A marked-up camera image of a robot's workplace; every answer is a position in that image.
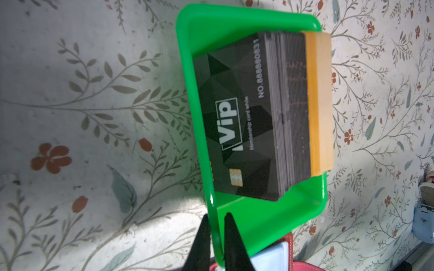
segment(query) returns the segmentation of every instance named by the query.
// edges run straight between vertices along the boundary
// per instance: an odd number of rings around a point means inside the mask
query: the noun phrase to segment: orange flower
[[[138,141],[138,143],[140,144],[140,147],[144,151],[151,151],[152,150],[152,144],[146,138],[142,138],[141,140]]]
[[[390,200],[391,200],[390,196],[387,196],[387,198],[384,200],[386,207],[390,204]]]
[[[310,229],[309,229],[309,234],[310,235],[314,235],[315,232],[316,232],[316,226],[311,226]]]
[[[321,10],[323,5],[324,5],[324,2],[322,0],[320,0],[318,2],[318,10]]]
[[[344,142],[347,143],[348,145],[350,144],[351,141],[354,140],[354,136],[351,134],[351,129],[349,129],[348,132],[345,132],[344,136],[345,136]]]
[[[65,146],[56,146],[47,155],[51,149],[50,143],[42,143],[39,145],[39,153],[42,156],[36,156],[30,162],[30,167],[33,170],[40,170],[46,166],[47,170],[53,174],[60,172],[60,167],[68,166],[72,159],[66,156],[69,153],[69,149]]]
[[[375,26],[372,24],[372,21],[370,21],[368,23],[368,33],[372,35],[374,33],[374,30],[375,30]]]
[[[81,210],[84,209],[84,207],[86,207],[86,204],[87,204],[87,198],[85,196],[79,196],[72,204],[72,211],[80,212]]]
[[[421,29],[419,28],[419,26],[416,27],[416,39],[418,39],[418,37],[421,35]]]

